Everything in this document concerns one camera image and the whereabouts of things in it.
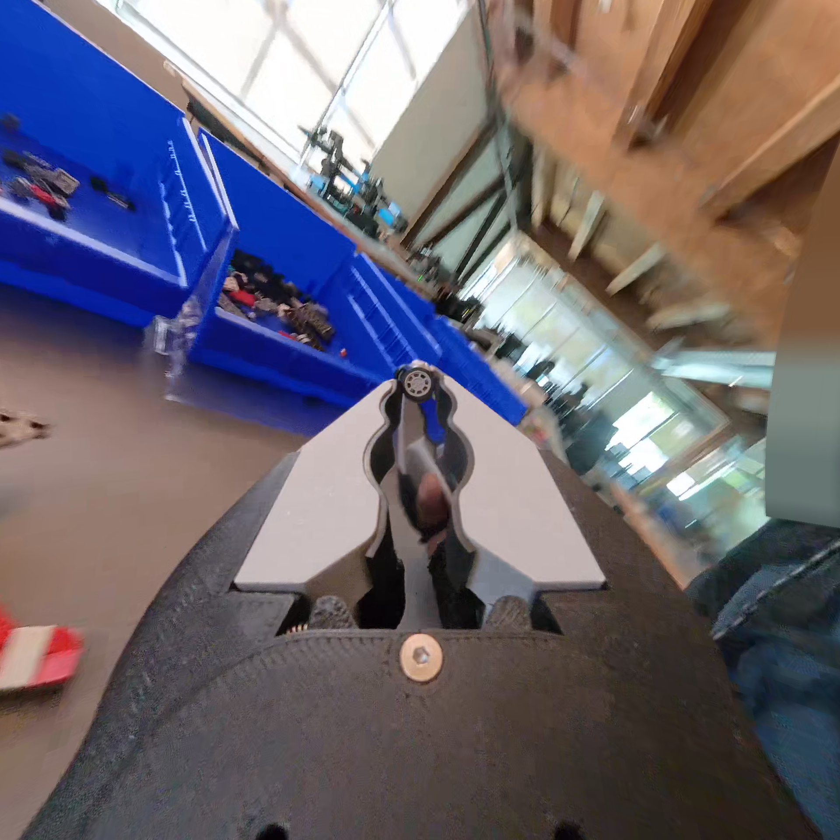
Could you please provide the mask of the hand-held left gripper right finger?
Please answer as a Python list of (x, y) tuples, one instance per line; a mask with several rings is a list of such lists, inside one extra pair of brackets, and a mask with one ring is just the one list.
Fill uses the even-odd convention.
[(441, 396), (452, 403), (448, 442), (465, 450), (444, 541), (454, 588), (484, 604), (601, 589), (605, 574), (537, 446), (462, 385), (442, 384)]

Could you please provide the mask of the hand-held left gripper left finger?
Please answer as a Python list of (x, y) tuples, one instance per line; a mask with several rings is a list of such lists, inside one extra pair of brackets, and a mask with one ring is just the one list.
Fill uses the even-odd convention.
[(382, 494), (369, 450), (387, 428), (382, 406), (395, 386), (378, 385), (299, 448), (236, 589), (359, 601), (372, 588), (366, 555), (380, 530)]

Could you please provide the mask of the grey toy brick wheel assembly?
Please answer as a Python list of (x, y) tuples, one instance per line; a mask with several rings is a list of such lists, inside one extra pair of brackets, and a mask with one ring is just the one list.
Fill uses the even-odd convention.
[(395, 374), (399, 417), (394, 435), (397, 462), (407, 466), (408, 456), (439, 461), (445, 453), (450, 395), (442, 373), (432, 365), (415, 361)]

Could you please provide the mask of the grey desk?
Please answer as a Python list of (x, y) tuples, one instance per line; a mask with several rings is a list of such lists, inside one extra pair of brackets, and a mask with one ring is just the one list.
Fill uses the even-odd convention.
[(1, 833), (18, 838), (74, 757), (124, 646), (194, 543), (339, 410), (198, 372), (208, 405), (169, 400), (141, 331), (2, 286), (2, 408), (51, 425), (2, 450), (2, 606), (86, 643), (55, 694), (2, 700)]

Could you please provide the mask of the person's right hand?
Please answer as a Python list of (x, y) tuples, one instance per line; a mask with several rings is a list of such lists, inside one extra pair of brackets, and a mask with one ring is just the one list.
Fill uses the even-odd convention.
[(450, 506), (446, 489), (446, 485), (432, 472), (427, 472), (420, 479), (415, 495), (415, 528), (426, 541), (444, 531), (448, 525)]

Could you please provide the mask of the blue plastic storage bin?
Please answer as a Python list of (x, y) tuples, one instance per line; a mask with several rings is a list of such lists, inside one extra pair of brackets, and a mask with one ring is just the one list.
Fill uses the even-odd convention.
[(472, 348), (467, 337), (442, 316), (433, 316), (427, 328), (441, 349), (438, 367), (510, 425), (518, 426), (528, 411), (525, 402)]
[[(442, 348), (410, 308), (410, 290), (214, 137), (201, 131), (198, 143), (234, 230), (197, 328), (191, 361), (342, 407), (358, 402), (404, 365), (439, 365)], [(335, 330), (326, 350), (216, 304), (237, 249), (263, 259), (326, 308)]]
[(2, 2), (1, 105), (82, 179), (66, 222), (2, 194), (2, 284), (146, 327), (193, 291), (231, 213), (183, 111), (42, 3)]

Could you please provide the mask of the dense pile of toy bricks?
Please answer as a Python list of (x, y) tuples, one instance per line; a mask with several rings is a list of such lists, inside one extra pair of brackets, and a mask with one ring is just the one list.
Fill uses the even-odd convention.
[(227, 264), (217, 306), (321, 352), (336, 334), (324, 306), (262, 258), (239, 248)]

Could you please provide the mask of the clear plastic bag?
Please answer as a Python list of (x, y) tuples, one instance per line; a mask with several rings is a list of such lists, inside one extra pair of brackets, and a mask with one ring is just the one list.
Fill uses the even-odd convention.
[(189, 404), (193, 346), (214, 313), (230, 239), (222, 238), (173, 318), (155, 316), (143, 332), (141, 367), (152, 391), (167, 402)]

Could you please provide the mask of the person's blue jacket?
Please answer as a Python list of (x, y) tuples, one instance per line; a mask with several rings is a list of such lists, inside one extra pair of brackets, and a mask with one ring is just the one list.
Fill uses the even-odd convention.
[(773, 769), (839, 838), (839, 531), (770, 519), (686, 588)]

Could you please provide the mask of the red and white toy brick piece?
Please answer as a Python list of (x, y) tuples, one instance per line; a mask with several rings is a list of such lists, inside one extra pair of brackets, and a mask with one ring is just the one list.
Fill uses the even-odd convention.
[(75, 628), (25, 626), (1, 611), (1, 694), (53, 689), (77, 672), (84, 650)]

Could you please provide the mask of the grey truss toy brick piece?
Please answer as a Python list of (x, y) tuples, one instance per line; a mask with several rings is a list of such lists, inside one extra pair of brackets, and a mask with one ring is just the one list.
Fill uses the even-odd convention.
[(1, 449), (48, 438), (51, 431), (50, 423), (35, 416), (1, 409)]

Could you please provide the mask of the sparse pile of toy bricks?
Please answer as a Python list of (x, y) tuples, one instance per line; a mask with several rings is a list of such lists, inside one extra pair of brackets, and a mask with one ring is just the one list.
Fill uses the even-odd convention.
[(36, 203), (52, 219), (66, 222), (82, 179), (58, 163), (30, 149), (32, 141), (21, 133), (21, 121), (2, 112), (2, 194), (19, 203)]

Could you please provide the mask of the black metal frame rig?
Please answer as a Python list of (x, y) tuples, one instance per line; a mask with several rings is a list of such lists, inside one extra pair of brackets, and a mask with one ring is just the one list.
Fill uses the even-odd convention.
[(320, 172), (309, 177), (310, 193), (373, 240), (405, 233), (407, 219), (385, 193), (383, 179), (372, 174), (370, 161), (362, 160), (362, 170), (356, 169), (343, 153), (343, 136), (334, 129), (299, 130), (309, 146), (323, 153)]

